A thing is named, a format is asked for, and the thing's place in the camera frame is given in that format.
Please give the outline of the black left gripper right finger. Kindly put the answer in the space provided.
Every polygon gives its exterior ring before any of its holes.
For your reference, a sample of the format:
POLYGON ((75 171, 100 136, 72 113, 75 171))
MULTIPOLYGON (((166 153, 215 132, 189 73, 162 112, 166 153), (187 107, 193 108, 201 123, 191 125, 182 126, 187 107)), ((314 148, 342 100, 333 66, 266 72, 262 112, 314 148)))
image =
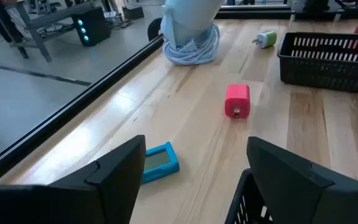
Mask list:
POLYGON ((358 223, 358 180, 256 136, 247 157, 274 223, 358 223))

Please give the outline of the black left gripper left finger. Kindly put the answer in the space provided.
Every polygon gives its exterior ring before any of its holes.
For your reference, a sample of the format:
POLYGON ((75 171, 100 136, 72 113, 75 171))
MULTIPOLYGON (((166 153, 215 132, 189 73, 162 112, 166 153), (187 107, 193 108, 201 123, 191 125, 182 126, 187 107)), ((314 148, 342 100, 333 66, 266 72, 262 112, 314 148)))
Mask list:
POLYGON ((0 223, 129 223, 145 163, 137 135, 48 185, 0 185, 0 223))

